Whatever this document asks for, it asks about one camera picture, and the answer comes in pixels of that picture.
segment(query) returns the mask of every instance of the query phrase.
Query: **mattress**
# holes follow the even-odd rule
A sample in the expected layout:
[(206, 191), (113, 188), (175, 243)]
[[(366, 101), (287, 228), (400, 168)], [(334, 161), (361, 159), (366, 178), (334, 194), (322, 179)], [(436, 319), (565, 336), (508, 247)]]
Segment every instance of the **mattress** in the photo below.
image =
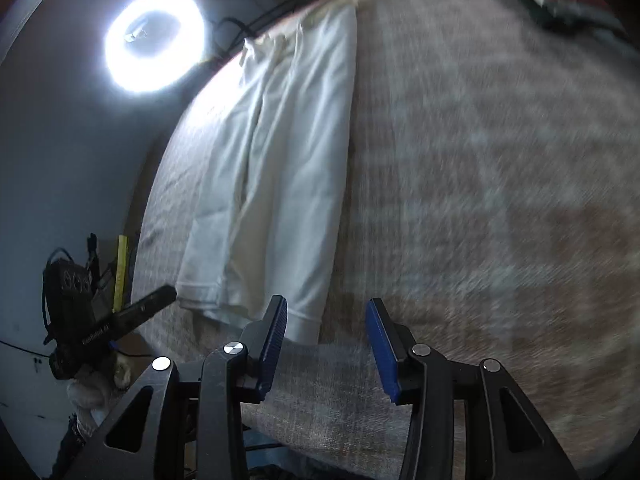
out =
[[(348, 177), (319, 344), (285, 342), (249, 426), (326, 462), (398, 476), (409, 407), (382, 391), (364, 305), (446, 357), (499, 359), (574, 465), (640, 426), (640, 62), (536, 28), (516, 0), (358, 9)], [(212, 145), (191, 107), (152, 187), (133, 283), (175, 283)], [(201, 358), (237, 333), (174, 304), (140, 327)], [(455, 471), (463, 431), (456, 426)]]

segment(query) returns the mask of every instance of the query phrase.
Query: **dark fabric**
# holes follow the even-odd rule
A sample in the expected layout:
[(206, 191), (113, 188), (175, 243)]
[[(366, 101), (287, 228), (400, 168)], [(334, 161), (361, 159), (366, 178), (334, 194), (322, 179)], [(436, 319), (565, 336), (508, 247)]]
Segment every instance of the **dark fabric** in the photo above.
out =
[(58, 456), (53, 465), (53, 469), (51, 470), (49, 480), (62, 480), (64, 478), (66, 472), (69, 470), (78, 454), (82, 451), (84, 444), (85, 440), (78, 431), (78, 420), (75, 415), (70, 416), (69, 427), (60, 442)]

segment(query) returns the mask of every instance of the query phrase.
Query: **cable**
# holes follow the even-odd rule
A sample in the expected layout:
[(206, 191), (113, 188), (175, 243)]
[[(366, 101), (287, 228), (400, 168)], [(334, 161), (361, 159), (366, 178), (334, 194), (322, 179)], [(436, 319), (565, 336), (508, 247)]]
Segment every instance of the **cable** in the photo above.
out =
[(49, 257), (47, 258), (47, 265), (49, 265), (51, 263), (51, 261), (53, 260), (53, 257), (58, 254), (58, 253), (64, 253), (64, 255), (69, 259), (69, 261), (74, 264), (74, 259), (71, 257), (71, 254), (69, 254), (67, 252), (67, 250), (64, 247), (56, 247), (53, 252), (49, 255)]
[(222, 18), (219, 22), (216, 23), (216, 27), (214, 29), (214, 32), (217, 32), (220, 30), (220, 27), (222, 25), (224, 25), (225, 23), (233, 23), (236, 27), (238, 27), (240, 29), (240, 31), (236, 34), (235, 38), (233, 39), (233, 41), (229, 44), (229, 48), (227, 50), (224, 51), (224, 54), (226, 57), (230, 57), (230, 51), (233, 48), (233, 46), (236, 44), (236, 41), (238, 40), (238, 38), (240, 38), (240, 36), (242, 36), (242, 34), (244, 33), (244, 38), (257, 38), (257, 34), (254, 32), (254, 30), (249, 27), (246, 23), (241, 22), (240, 20), (238, 20), (237, 18), (234, 18), (233, 16), (227, 16), (226, 18)]
[(47, 330), (47, 336), (46, 338), (44, 338), (44, 341), (42, 343), (43, 345), (46, 345), (53, 339), (53, 336), (49, 332), (50, 324), (47, 323), (46, 300), (44, 297), (44, 276), (45, 276), (45, 273), (47, 272), (47, 269), (49, 269), (49, 266), (51, 265), (51, 261), (53, 260), (53, 257), (58, 253), (63, 253), (72, 264), (75, 263), (74, 259), (71, 257), (71, 254), (69, 254), (64, 247), (56, 247), (47, 258), (47, 264), (44, 266), (44, 270), (42, 271), (42, 322), (44, 323), (44, 328)]
[(115, 350), (118, 354), (124, 355), (126, 357), (153, 357), (151, 354), (127, 354), (126, 352), (123, 352), (122, 350), (120, 350), (116, 346), (116, 343), (114, 343), (113, 341), (109, 344), (109, 346), (111, 347), (111, 349)]
[(118, 354), (122, 354), (126, 357), (153, 357), (151, 354), (127, 354), (126, 352), (123, 352), (122, 350), (118, 349), (118, 348), (114, 348), (114, 350), (118, 353)]
[(245, 451), (258, 451), (259, 449), (272, 449), (273, 447), (284, 447), (284, 444), (273, 442), (272, 444), (258, 444), (258, 446), (246, 446)]
[(1, 339), (0, 339), (0, 343), (2, 343), (3, 345), (10, 346), (11, 348), (15, 348), (16, 350), (20, 350), (21, 352), (26, 352), (27, 354), (33, 354), (39, 357), (44, 357), (45, 359), (49, 359), (48, 355), (44, 355), (39, 352), (34, 352), (33, 350), (27, 350), (26, 348), (21, 348), (19, 346), (12, 345), (11, 343), (7, 343), (6, 341), (2, 341)]

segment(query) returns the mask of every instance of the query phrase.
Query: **yellow ruler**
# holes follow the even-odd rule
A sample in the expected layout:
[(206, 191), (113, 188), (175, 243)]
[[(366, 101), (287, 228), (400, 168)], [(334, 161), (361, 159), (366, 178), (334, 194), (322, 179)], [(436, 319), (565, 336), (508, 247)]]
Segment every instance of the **yellow ruler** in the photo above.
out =
[(113, 288), (113, 311), (122, 309), (124, 279), (127, 273), (127, 245), (129, 239), (125, 235), (118, 236), (118, 265), (116, 266), (116, 283)]

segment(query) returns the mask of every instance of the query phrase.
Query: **black cable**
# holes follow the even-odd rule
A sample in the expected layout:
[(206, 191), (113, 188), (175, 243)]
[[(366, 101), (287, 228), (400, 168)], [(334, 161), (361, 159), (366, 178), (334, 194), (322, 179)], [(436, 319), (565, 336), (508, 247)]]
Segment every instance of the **black cable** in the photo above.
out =
[(7, 343), (6, 341), (2, 341), (1, 339), (0, 339), (0, 343), (2, 343), (3, 345), (10, 346), (11, 348), (15, 348), (16, 350), (20, 350), (21, 352), (26, 352), (27, 354), (33, 354), (33, 355), (37, 355), (39, 357), (44, 357), (45, 359), (49, 359), (48, 355), (44, 355), (44, 354), (41, 354), (39, 352), (34, 352), (33, 350), (27, 350), (26, 348), (22, 348), (22, 347), (19, 347), (19, 346), (16, 346), (16, 345), (12, 345), (11, 343)]
[(47, 265), (49, 265), (51, 263), (51, 261), (53, 260), (53, 257), (58, 254), (58, 253), (64, 253), (64, 255), (68, 258), (68, 260), (73, 264), (74, 259), (71, 257), (71, 254), (69, 254), (67, 252), (67, 250), (64, 247), (56, 247), (53, 252), (49, 255), (49, 257), (47, 258)]
[(153, 357), (151, 354), (127, 354), (126, 352), (123, 352), (122, 350), (120, 350), (119, 348), (113, 348), (118, 354), (122, 354), (126, 357)]
[(219, 31), (220, 27), (222, 27), (222, 25), (224, 25), (225, 23), (233, 23), (236, 27), (238, 27), (242, 32), (244, 32), (250, 38), (256, 38), (256, 34), (251, 27), (249, 27), (244, 22), (241, 22), (237, 18), (234, 18), (233, 16), (226, 16), (225, 18), (222, 18), (219, 22), (217, 22), (215, 32)]
[(42, 271), (42, 322), (44, 323), (44, 328), (47, 330), (47, 336), (46, 338), (44, 338), (44, 341), (42, 343), (44, 345), (46, 345), (53, 339), (53, 336), (49, 333), (49, 323), (47, 323), (46, 300), (44, 297), (44, 275), (47, 272), (47, 269), (49, 268), (49, 266), (51, 265), (51, 261), (53, 260), (53, 257), (58, 253), (63, 253), (72, 264), (75, 263), (74, 259), (71, 257), (71, 254), (69, 254), (65, 248), (56, 247), (47, 258), (47, 263), (44, 266), (44, 270)]
[[(95, 292), (96, 295), (99, 292), (102, 292), (107, 287), (107, 285), (109, 285), (109, 283), (111, 283), (111, 280), (113, 278), (115, 278), (115, 276), (116, 276), (115, 269), (116, 269), (116, 264), (114, 264), (113, 262), (110, 262), (110, 263), (107, 264), (107, 268), (104, 269), (104, 272), (100, 275), (100, 278), (97, 281), (96, 292)], [(102, 280), (104, 279), (104, 277), (107, 275), (108, 272), (111, 273), (111, 277), (108, 280), (105, 280), (103, 282)]]
[(259, 449), (272, 449), (274, 447), (284, 447), (284, 444), (273, 442), (271, 444), (258, 444), (257, 446), (246, 446), (245, 451), (258, 451)]

